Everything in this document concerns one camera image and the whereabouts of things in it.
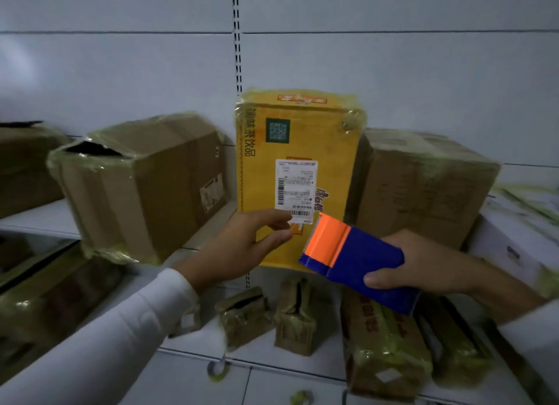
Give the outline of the yellow taped cardboard box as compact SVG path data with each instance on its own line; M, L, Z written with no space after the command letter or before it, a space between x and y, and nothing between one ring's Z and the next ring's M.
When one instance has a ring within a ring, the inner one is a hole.
M355 95L248 90L234 111L238 211L289 211L292 239L262 265L296 271L319 214L343 220L367 112Z

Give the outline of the large brown box torn corner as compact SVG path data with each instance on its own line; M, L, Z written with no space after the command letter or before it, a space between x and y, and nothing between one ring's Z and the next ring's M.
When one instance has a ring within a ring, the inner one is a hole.
M49 152L87 258L160 266L227 203L225 136L194 112L90 132Z

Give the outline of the blue and orange handheld scanner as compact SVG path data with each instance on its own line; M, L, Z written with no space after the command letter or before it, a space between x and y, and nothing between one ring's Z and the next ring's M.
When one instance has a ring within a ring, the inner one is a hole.
M343 284L398 314L410 316L420 296L418 289L406 286L385 290L367 287L365 275L383 268L401 267L404 253L322 212L298 261L331 282Z

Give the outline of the dark brown taped cardboard box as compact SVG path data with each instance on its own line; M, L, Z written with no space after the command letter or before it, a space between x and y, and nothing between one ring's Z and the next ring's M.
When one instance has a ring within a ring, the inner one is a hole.
M0 386L77 331L120 284L123 265L64 242L0 274Z

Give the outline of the small parcel with white label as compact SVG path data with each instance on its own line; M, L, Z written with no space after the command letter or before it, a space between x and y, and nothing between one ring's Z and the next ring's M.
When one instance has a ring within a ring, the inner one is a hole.
M200 304L196 303L183 312L181 318L176 323L169 338L183 336L195 331L199 331L202 327Z

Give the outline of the slotted metal shelf upright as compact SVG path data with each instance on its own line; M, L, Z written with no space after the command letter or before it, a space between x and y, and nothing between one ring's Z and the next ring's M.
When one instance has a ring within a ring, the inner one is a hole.
M233 3L233 35L234 35L234 56L235 56L235 85L236 95L240 96L243 92L243 76L241 66L241 27L240 27L240 6L239 0L232 0Z

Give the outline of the person's right hand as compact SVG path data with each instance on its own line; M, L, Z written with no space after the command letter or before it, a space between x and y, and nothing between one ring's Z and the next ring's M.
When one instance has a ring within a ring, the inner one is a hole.
M397 267L405 271L404 287L469 294L486 289L495 280L496 268L492 265L415 232L401 230L382 240L404 253L404 263Z

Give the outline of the long taped box red print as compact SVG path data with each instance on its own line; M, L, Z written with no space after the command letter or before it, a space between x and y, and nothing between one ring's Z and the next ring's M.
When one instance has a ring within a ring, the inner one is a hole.
M433 372L431 353L414 317L344 288L340 321L349 393L414 402Z

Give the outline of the person's right forearm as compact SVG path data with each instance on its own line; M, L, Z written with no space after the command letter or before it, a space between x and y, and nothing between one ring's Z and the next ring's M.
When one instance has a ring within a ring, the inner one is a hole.
M471 296L559 399L559 298L546 299L484 260L475 263Z

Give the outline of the person's left forearm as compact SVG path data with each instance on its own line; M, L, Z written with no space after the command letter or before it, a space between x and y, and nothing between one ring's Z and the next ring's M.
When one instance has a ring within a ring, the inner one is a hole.
M163 270L0 387L0 405L118 404L203 287Z

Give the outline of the white cardboard box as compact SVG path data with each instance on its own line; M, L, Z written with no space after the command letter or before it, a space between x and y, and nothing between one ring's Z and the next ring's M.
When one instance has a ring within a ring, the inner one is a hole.
M465 250L545 298L559 298L559 194L529 186L490 191Z

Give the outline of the brown box wrapped in tape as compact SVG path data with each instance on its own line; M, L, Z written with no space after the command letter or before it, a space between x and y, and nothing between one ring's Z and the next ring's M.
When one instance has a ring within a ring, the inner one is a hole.
M378 238L408 229L459 250L500 169L444 135L367 128L346 216Z

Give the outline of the person's left hand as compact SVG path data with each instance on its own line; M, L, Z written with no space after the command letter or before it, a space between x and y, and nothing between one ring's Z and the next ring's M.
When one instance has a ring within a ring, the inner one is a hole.
M289 211L263 209L236 213L207 245L172 269L197 293L240 278L257 267L267 256L255 256L254 244L279 230L290 230Z

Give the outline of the long dark taped parcel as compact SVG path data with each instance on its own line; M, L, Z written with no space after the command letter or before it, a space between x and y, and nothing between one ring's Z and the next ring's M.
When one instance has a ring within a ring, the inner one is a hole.
M446 297L423 293L414 317L431 354L434 382L445 388L479 385L493 356L456 307Z

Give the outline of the small crumpled taped parcel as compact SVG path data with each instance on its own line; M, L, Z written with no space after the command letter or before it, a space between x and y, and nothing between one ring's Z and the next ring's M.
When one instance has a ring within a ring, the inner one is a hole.
M215 311L225 333L227 352L237 350L276 326L275 313L259 286L218 301Z

